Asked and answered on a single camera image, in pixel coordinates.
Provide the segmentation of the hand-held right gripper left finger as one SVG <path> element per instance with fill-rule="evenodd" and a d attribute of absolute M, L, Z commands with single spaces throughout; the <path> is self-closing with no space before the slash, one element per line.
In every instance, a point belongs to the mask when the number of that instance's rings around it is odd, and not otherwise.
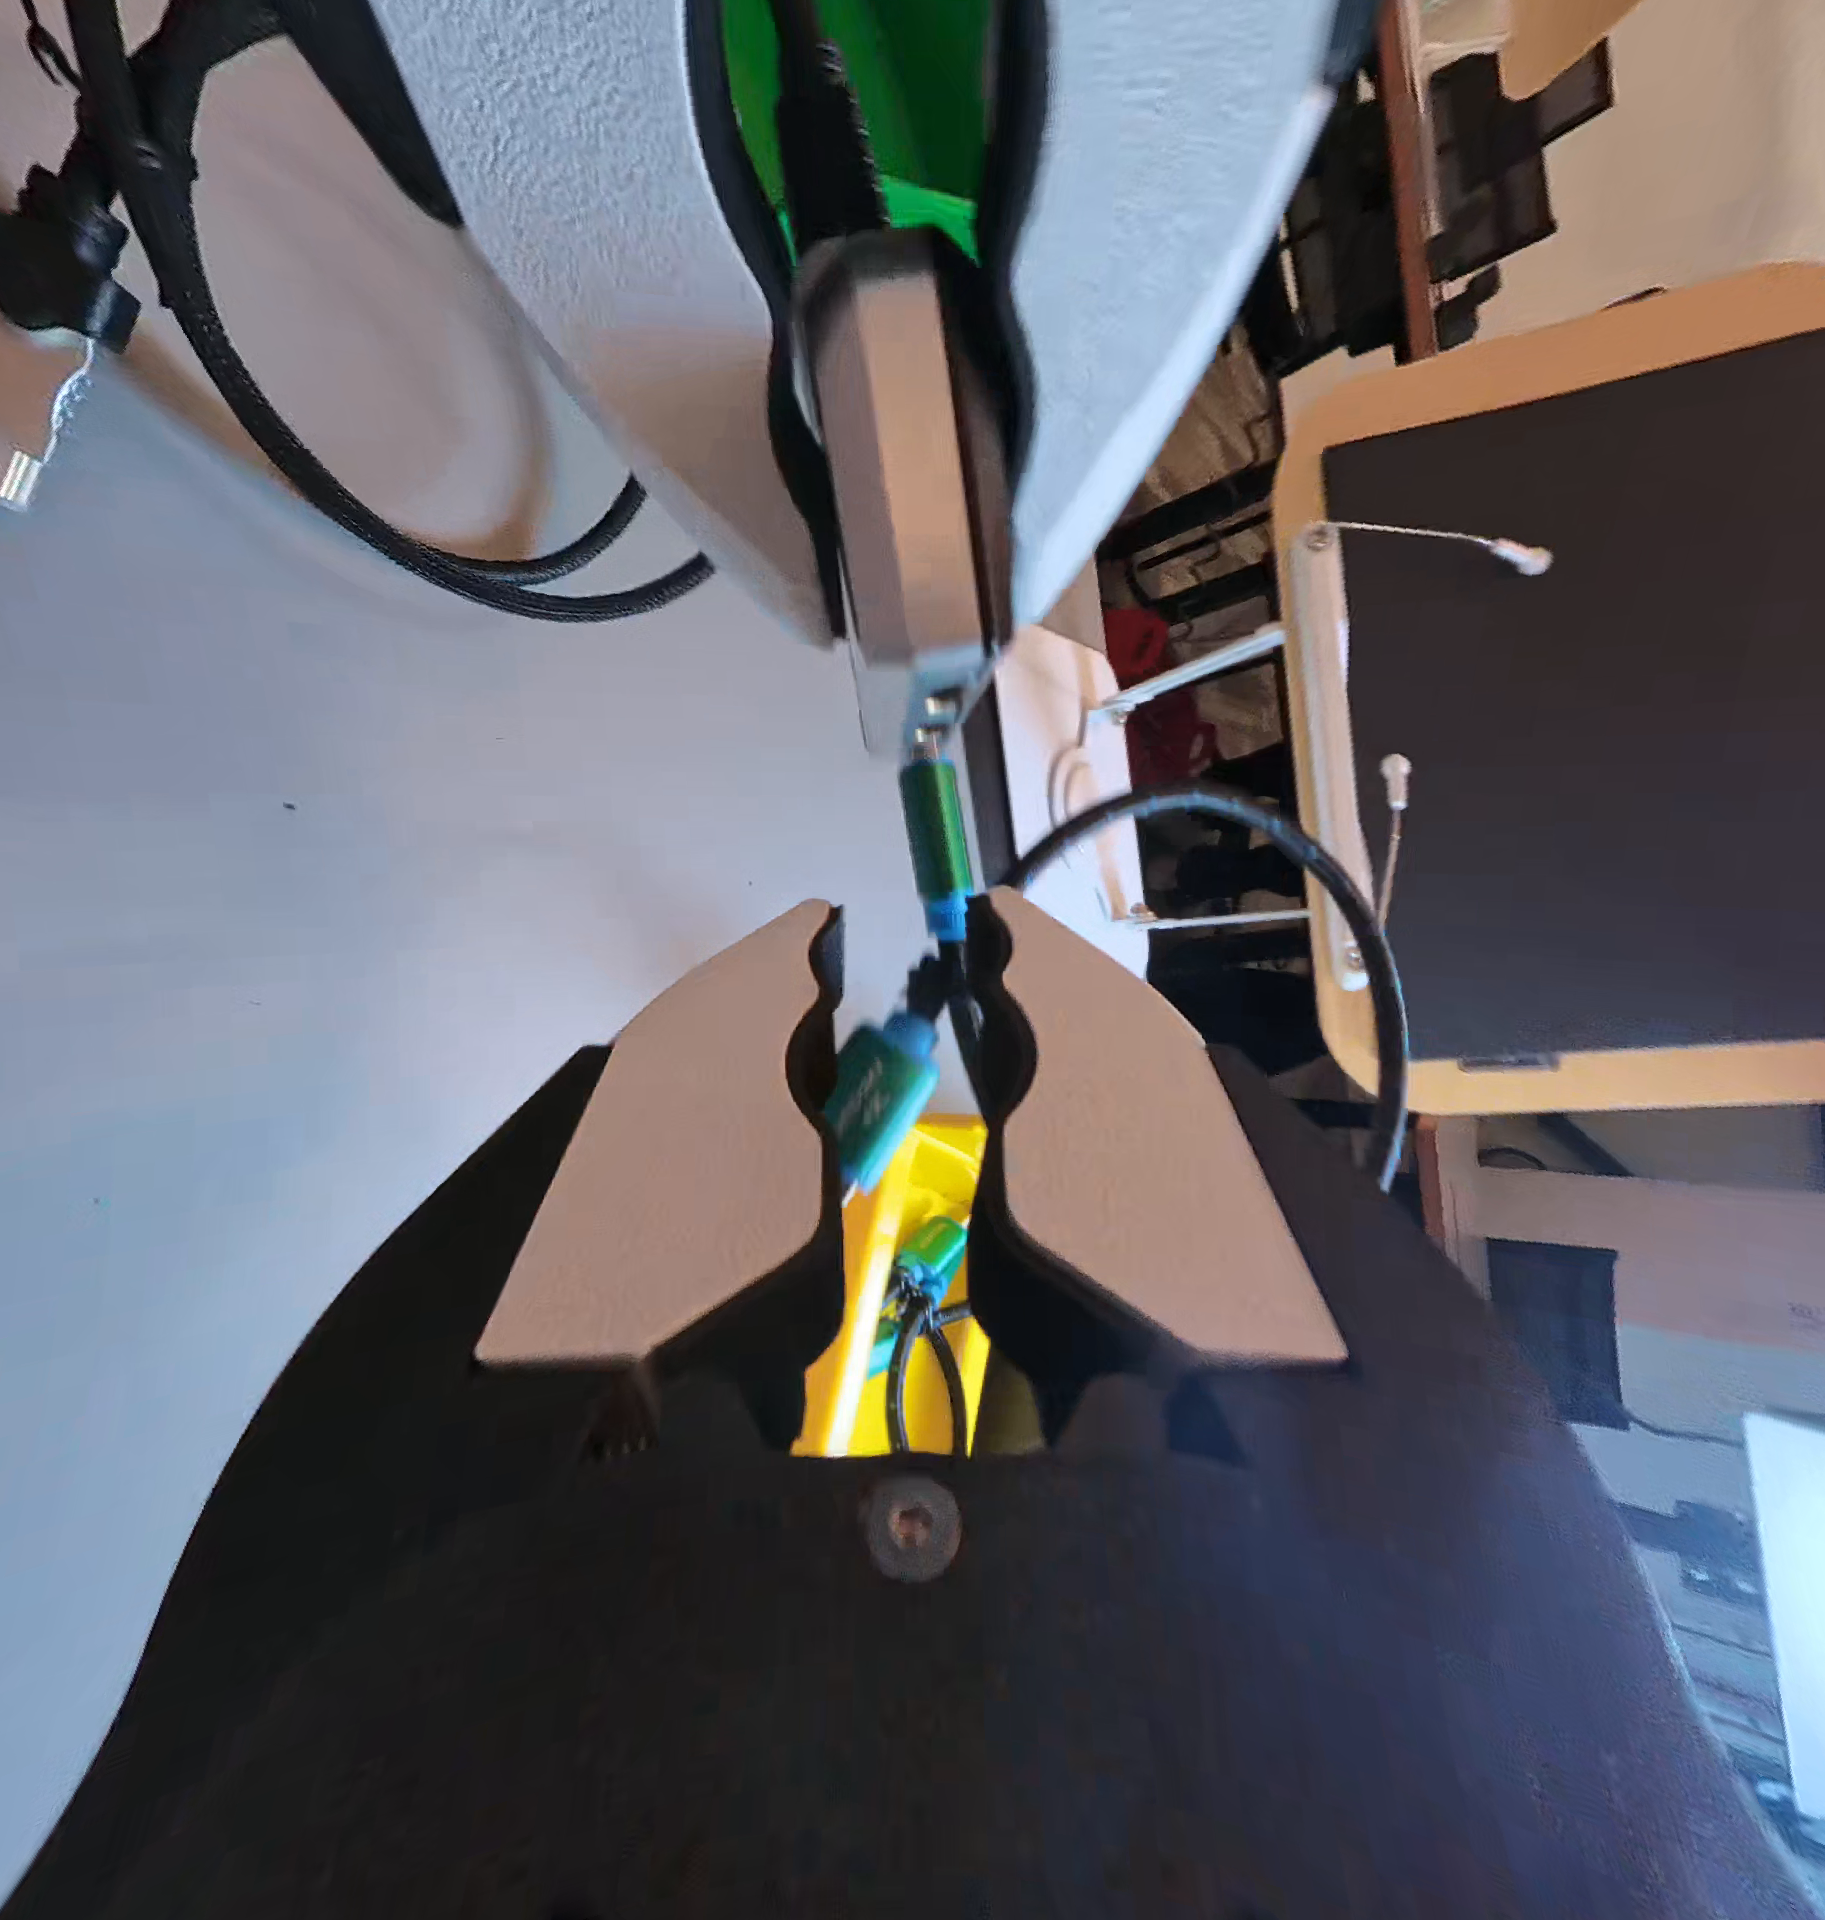
<path fill-rule="evenodd" d="M 667 1366 L 821 1230 L 843 1311 L 837 1166 L 791 1061 L 825 1041 L 843 938 L 843 912 L 803 900 L 623 1026 L 473 1343 L 480 1368 Z"/>

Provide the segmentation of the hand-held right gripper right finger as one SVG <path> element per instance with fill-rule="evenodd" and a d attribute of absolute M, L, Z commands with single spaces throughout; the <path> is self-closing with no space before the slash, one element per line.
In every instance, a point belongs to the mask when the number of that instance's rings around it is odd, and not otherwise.
<path fill-rule="evenodd" d="M 973 982 L 997 1097 L 973 1310 L 1038 1392 L 1336 1370 L 1347 1343 L 1208 1046 L 1138 973 L 1016 889 Z"/>

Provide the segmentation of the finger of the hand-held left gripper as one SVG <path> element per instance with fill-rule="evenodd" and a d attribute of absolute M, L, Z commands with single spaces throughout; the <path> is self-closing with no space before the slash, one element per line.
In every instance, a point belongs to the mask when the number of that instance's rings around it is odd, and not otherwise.
<path fill-rule="evenodd" d="M 997 5 L 1013 618 L 1095 555 L 1238 315 L 1375 5 Z"/>
<path fill-rule="evenodd" d="M 834 646 L 773 450 L 786 271 L 745 174 L 717 6 L 373 6 L 480 260 L 569 393 L 713 568 Z"/>

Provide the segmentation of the yellow plastic bin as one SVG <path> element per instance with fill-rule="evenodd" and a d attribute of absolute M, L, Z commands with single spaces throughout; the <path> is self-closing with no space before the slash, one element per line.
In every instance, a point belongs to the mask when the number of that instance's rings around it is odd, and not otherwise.
<path fill-rule="evenodd" d="M 845 1322 L 806 1374 L 795 1453 L 965 1455 L 993 1357 L 966 1246 L 987 1148 L 976 1117 L 926 1117 L 845 1203 Z"/>

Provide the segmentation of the green plastic bin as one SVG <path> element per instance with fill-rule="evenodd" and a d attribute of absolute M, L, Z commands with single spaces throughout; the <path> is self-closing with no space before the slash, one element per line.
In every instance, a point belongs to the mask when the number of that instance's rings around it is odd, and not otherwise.
<path fill-rule="evenodd" d="M 1004 245 L 985 203 L 997 201 L 989 183 L 1007 168 L 998 102 L 1011 11 L 997 2 L 815 5 L 871 137 L 885 221 L 936 229 L 980 269 Z M 689 5 L 686 34 L 723 211 L 754 274 L 786 285 L 799 249 L 777 137 L 773 6 Z"/>

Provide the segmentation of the black HDMI cable green plug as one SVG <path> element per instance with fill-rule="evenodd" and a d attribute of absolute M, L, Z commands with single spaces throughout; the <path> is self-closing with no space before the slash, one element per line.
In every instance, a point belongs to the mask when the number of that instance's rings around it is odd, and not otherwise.
<path fill-rule="evenodd" d="M 938 1016 L 951 1021 L 953 1041 L 977 1080 L 981 1011 L 968 982 L 968 906 L 976 899 L 958 777 L 949 756 L 951 728 L 926 731 L 901 768 L 901 808 L 914 870 L 926 932 L 934 952 L 906 977 L 902 1005 L 885 1023 L 866 1023 L 843 1044 L 827 1121 L 845 1196 L 873 1191 L 901 1144 L 914 1131 L 936 1088 Z M 1391 1190 L 1404 1164 L 1410 1115 L 1410 1024 L 1404 983 L 1384 932 L 1384 906 L 1372 904 L 1342 859 L 1309 829 L 1289 824 L 1256 798 L 1215 780 L 1166 780 L 1090 804 L 1054 826 L 1007 870 L 1004 883 L 1026 894 L 1044 870 L 1103 829 L 1166 815 L 1196 815 L 1241 826 L 1268 843 L 1335 904 L 1359 948 L 1359 963 L 1375 1018 L 1377 1078 L 1372 1141 L 1380 1190 Z M 947 1332 L 970 1319 L 949 1304 L 951 1279 L 965 1262 L 965 1229 L 953 1229 L 951 1257 L 928 1279 L 928 1265 L 896 1269 L 890 1298 L 898 1306 L 885 1368 L 885 1427 L 892 1453 L 910 1451 L 906 1377 L 917 1347 L 928 1347 L 944 1383 L 951 1453 L 973 1446 L 973 1407 Z"/>

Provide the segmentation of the black HDMI switch box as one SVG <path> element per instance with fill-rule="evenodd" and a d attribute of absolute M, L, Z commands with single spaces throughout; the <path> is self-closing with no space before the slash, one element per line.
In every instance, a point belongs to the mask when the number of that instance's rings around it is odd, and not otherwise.
<path fill-rule="evenodd" d="M 816 245 L 793 303 L 867 750 L 947 750 L 1013 634 L 1011 448 L 977 269 L 938 229 Z"/>

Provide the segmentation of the black braided cable silver plug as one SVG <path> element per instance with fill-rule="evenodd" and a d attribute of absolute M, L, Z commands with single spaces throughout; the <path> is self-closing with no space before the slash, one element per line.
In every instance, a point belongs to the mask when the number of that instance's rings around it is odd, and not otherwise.
<path fill-rule="evenodd" d="M 258 46 L 290 44 L 397 189 L 437 226 L 463 217 L 373 5 L 174 2 L 139 46 L 120 5 L 60 5 L 63 44 L 22 5 L 27 46 L 72 90 L 76 131 L 59 168 L 29 170 L 0 203 L 0 508 L 29 511 L 97 360 L 128 350 L 139 300 L 119 267 L 138 238 L 170 311 L 235 425 L 332 526 L 423 584 L 493 614 L 601 626 L 663 612 L 713 577 L 694 555 L 642 586 L 557 594 L 647 506 L 636 476 L 574 541 L 524 559 L 424 542 L 346 488 L 272 408 L 222 320 L 198 237 L 198 116 L 210 75 Z"/>

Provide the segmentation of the white tipped pin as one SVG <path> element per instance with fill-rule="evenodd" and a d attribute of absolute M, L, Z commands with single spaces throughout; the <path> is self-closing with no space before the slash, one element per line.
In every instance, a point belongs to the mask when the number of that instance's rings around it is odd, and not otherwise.
<path fill-rule="evenodd" d="M 1470 547 L 1497 564 L 1507 567 L 1511 572 L 1522 578 L 1545 578 L 1554 567 L 1554 554 L 1549 547 L 1538 542 L 1525 542 L 1502 537 L 1476 537 L 1470 531 L 1429 527 L 1429 526 L 1393 526 L 1393 524 L 1374 524 L 1374 521 L 1356 521 L 1356 518 L 1324 518 L 1311 524 L 1303 537 L 1301 544 L 1309 551 L 1333 549 L 1339 547 L 1343 537 L 1356 534 L 1363 538 L 1384 538 L 1384 541 L 1426 541 L 1434 544 L 1454 544 Z"/>
<path fill-rule="evenodd" d="M 1380 934 L 1380 946 L 1388 948 L 1394 959 L 1394 972 L 1406 973 L 1406 965 L 1396 950 L 1391 946 L 1391 909 L 1394 900 L 1394 886 L 1402 869 L 1402 852 L 1404 852 L 1404 822 L 1410 804 L 1410 784 L 1413 784 L 1413 764 L 1407 756 L 1393 753 L 1380 762 L 1380 782 L 1381 782 L 1381 801 L 1388 813 L 1386 832 L 1381 833 L 1384 845 L 1380 853 L 1374 853 L 1374 845 L 1365 833 L 1366 804 L 1359 799 L 1356 804 L 1356 829 L 1351 833 L 1349 853 L 1346 859 L 1349 861 L 1349 872 L 1363 899 L 1369 900 L 1374 909 L 1375 929 Z M 1359 941 L 1351 932 L 1342 932 L 1343 946 L 1343 967 L 1339 976 L 1339 990 L 1347 1002 L 1363 996 L 1372 987 L 1372 967 L 1365 953 L 1365 943 Z"/>

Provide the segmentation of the wooden beam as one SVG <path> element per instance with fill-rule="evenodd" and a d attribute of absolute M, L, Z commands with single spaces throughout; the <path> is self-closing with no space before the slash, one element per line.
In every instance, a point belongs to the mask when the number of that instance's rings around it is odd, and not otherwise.
<path fill-rule="evenodd" d="M 1470 1118 L 1423 1118 L 1414 1155 L 1426 1230 L 1479 1290 L 1500 1241 L 1616 1254 L 1637 1427 L 1736 1443 L 1748 1412 L 1825 1423 L 1825 1191 L 1480 1169 Z"/>

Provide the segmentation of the black panel with wooden rim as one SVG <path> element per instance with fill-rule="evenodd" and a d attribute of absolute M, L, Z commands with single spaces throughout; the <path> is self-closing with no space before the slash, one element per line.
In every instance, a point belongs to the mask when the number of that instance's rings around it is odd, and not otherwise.
<path fill-rule="evenodd" d="M 1825 263 L 1356 376 L 1270 501 L 1305 829 L 1377 856 L 1413 764 L 1410 1106 L 1825 1103 Z"/>

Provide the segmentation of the bright softbox light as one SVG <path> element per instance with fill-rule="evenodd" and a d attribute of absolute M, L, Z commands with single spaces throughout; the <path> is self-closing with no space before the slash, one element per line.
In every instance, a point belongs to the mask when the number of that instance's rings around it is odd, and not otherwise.
<path fill-rule="evenodd" d="M 1751 1412 L 1745 1441 L 1793 1799 L 1825 1820 L 1825 1427 Z"/>

